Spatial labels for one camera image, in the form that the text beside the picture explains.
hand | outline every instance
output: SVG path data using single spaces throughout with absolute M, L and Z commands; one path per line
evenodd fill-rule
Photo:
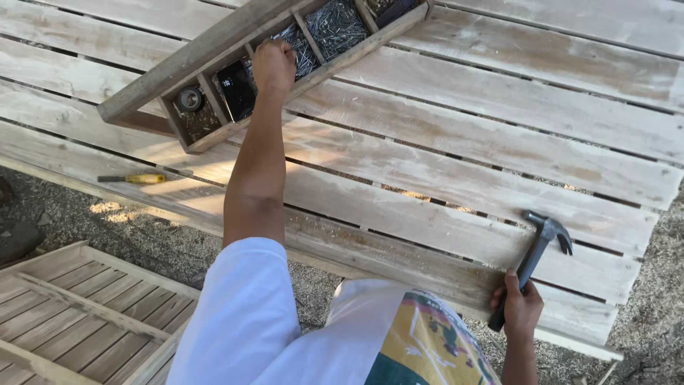
M 509 343 L 531 343 L 534 338 L 534 328 L 542 315 L 544 301 L 539 295 L 532 281 L 527 281 L 524 294 L 518 289 L 519 281 L 515 270 L 508 269 L 505 275 L 505 286 L 494 292 L 490 307 L 499 306 L 501 296 L 507 291 L 503 316 L 506 323 L 503 326 Z
M 262 42 L 254 53 L 252 72 L 259 92 L 287 94 L 295 82 L 297 52 L 282 38 Z

ground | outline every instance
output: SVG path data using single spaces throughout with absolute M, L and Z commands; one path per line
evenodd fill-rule
M 221 249 L 221 240 L 196 229 L 103 201 L 35 177 L 0 167 L 16 198 L 0 203 L 0 234 L 19 221 L 40 223 L 45 240 L 37 251 L 51 251 L 78 240 L 176 281 L 201 288 L 204 272 Z M 684 185 L 663 214 L 629 302 L 620 309 L 609 344 L 625 355 L 608 385 L 684 384 Z M 341 277 L 289 263 L 302 329 L 321 328 Z M 467 319 L 475 337 L 500 372 L 503 334 Z M 606 362 L 536 342 L 542 384 L 572 384 L 587 375 L 589 384 Z

black smartphone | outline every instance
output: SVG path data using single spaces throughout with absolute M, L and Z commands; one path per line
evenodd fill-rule
M 234 122 L 250 116 L 257 101 L 257 93 L 242 59 L 230 63 L 216 73 L 226 107 Z

white sleeve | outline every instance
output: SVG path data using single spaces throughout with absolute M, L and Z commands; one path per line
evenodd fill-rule
M 299 336 L 285 249 L 238 240 L 207 271 L 166 384 L 249 384 Z

white shirt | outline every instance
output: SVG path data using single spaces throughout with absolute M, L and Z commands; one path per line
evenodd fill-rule
M 453 310 L 397 282 L 345 280 L 326 326 L 301 336 L 285 249 L 268 238 L 218 255 L 166 382 L 498 383 Z

